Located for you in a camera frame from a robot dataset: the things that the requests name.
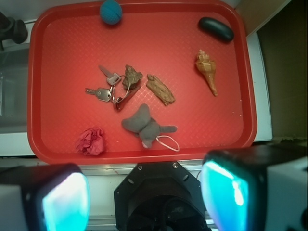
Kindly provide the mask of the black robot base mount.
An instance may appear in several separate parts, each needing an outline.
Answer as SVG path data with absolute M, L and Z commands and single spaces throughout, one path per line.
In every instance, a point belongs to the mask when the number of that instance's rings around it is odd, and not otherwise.
M 114 190 L 119 231 L 208 231 L 200 181 L 177 162 L 139 163 Z

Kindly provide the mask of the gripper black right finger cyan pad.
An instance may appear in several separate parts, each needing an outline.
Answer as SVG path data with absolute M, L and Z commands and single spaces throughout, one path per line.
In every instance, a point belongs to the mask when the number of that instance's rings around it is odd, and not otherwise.
M 280 143 L 210 151 L 201 191 L 221 231 L 305 231 L 308 149 Z

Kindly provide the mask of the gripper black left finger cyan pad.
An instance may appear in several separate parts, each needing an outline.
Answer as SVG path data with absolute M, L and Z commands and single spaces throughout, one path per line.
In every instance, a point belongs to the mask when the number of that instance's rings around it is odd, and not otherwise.
M 89 183 L 77 165 L 1 167 L 2 231 L 84 231 L 89 214 Z

